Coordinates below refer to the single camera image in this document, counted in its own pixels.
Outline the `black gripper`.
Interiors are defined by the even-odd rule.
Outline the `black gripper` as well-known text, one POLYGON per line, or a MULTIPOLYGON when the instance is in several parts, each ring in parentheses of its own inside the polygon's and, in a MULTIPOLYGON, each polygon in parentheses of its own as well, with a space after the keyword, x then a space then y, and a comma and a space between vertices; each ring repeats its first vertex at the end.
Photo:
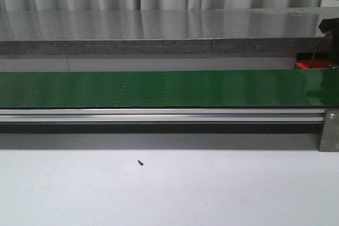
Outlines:
POLYGON ((326 35, 331 35, 331 46, 328 54, 328 59, 333 65, 338 66, 338 30, 339 18, 323 19, 318 26, 320 31, 326 35))

